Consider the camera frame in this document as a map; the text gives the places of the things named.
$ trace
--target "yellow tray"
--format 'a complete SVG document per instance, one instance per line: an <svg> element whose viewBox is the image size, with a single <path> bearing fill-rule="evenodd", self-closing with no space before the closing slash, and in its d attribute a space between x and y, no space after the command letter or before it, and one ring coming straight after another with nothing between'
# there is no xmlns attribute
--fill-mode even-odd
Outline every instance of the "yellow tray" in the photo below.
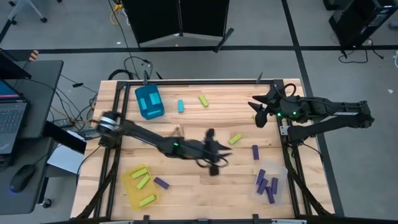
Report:
<svg viewBox="0 0 398 224"><path fill-rule="evenodd" d="M145 174L136 179L133 179L131 177L131 174L133 174L143 168L146 168L148 170L148 173L146 173L146 174L149 175L150 179L148 180L146 185L142 189L139 190L137 188L137 185L142 180L142 178L145 177ZM127 191L127 197L129 198L130 206L133 210L136 210L136 211L140 210L140 209L142 209L148 205L151 205L157 201L158 195L157 195L156 187L154 184L154 180L153 180L152 176L150 175L148 167L145 164L133 167L133 168L125 171L121 177L122 177L123 186ZM155 195L155 200L143 207L140 207L139 202L144 200L145 198L149 197L152 194Z"/></svg>

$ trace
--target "wooden table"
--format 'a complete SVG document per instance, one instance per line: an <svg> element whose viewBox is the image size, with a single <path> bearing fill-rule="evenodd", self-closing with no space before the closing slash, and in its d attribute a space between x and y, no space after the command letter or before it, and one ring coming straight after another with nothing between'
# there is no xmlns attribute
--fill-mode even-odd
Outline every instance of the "wooden table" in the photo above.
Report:
<svg viewBox="0 0 398 224"><path fill-rule="evenodd" d="M102 112L111 110L116 82L101 82L94 119L98 119ZM296 95L303 96L299 79L284 80L284 83L296 84ZM202 140L205 131L214 128L215 139L226 146L230 146L228 140L235 134L242 134L243 138L231 146L233 155L228 157L229 166L220 169L221 175L210 177L208 169L198 167L194 161L166 158L156 148L137 139L124 137L112 220L142 220L144 215L150 215L151 220L242 219L252 218L254 213L259 214L260 218L294 217L287 182L282 205L279 207L262 205L251 198L254 178L261 163L253 160L253 144L259 146L261 158L284 166L275 116L268 117L264 128L257 128L252 119L255 112L248 106L248 101L254 101L251 97L265 95L269 91L269 85L160 85L165 115L150 121L140 115L137 106L134 90L139 87L131 87L126 118L147 129L168 136L179 127L185 139ZM292 90L288 88L286 91L289 95ZM198 95L201 94L205 95L209 107L204 108L200 103ZM119 110L122 100L123 94L119 101ZM177 100L184 101L184 113L177 112ZM98 139L94 139L87 144L85 156L98 147L97 143ZM315 139L309 139L305 143L317 148ZM318 153L305 146L300 146L299 151L307 187L324 208L333 213L329 188ZM83 164L71 217L84 209L98 189L103 156L104 150L100 149ZM109 160L109 169L112 161L113 155ZM120 175L139 164L147 164L153 176L164 179L171 187L164 190L157 186L159 200L150 207L135 212L130 208ZM296 191L300 211L303 213L303 200L297 185ZM107 199L108 193L105 192L100 216L105 214Z"/></svg>

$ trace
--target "lime green block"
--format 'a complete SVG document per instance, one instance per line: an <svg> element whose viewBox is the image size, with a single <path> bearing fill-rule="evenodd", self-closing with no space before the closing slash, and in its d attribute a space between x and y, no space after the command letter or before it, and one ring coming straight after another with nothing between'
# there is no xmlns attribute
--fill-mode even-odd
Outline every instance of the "lime green block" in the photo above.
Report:
<svg viewBox="0 0 398 224"><path fill-rule="evenodd" d="M239 139L241 139L243 137L243 135L241 134L237 134L235 135L235 137L233 137L231 140L229 140L230 144L235 144L237 141L239 141Z"/></svg>
<svg viewBox="0 0 398 224"><path fill-rule="evenodd" d="M204 107L209 106L209 104L207 103L207 101L203 95L199 96L199 100L201 101L201 103L203 104Z"/></svg>
<svg viewBox="0 0 398 224"><path fill-rule="evenodd" d="M139 177L139 176L142 176L142 175L144 175L144 174L146 174L146 173L148 173L148 170L147 170L146 168L143 168L143 169L141 169L141 170L139 170L139 171L137 171L137 172L131 174L131 177L132 177L133 179L135 179L135 178L137 178L137 177Z"/></svg>
<svg viewBox="0 0 398 224"><path fill-rule="evenodd" d="M145 205L153 202L154 200L155 200L155 195L151 195L151 196L145 198L144 200L140 201L139 206L144 207Z"/></svg>
<svg viewBox="0 0 398 224"><path fill-rule="evenodd" d="M148 174L145 175L145 177L142 178L142 180L138 183L137 188L138 189L143 188L146 185L146 183L148 182L149 179L150 179L149 175Z"/></svg>

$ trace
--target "laptop screen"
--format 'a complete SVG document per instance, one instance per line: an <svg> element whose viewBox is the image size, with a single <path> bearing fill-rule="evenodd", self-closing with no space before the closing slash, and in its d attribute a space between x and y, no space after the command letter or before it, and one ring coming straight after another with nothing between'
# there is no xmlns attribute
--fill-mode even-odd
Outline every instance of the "laptop screen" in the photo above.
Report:
<svg viewBox="0 0 398 224"><path fill-rule="evenodd" d="M0 100L19 98L19 95L4 81L0 81Z"/></svg>

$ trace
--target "chair wheel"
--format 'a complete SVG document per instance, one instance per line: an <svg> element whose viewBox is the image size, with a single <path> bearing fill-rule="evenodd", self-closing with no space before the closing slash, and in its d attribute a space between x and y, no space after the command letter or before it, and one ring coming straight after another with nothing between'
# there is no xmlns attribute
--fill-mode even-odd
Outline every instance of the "chair wheel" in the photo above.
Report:
<svg viewBox="0 0 398 224"><path fill-rule="evenodd" d="M51 206L51 200L48 198L43 199L43 202L41 203L43 208L49 208Z"/></svg>

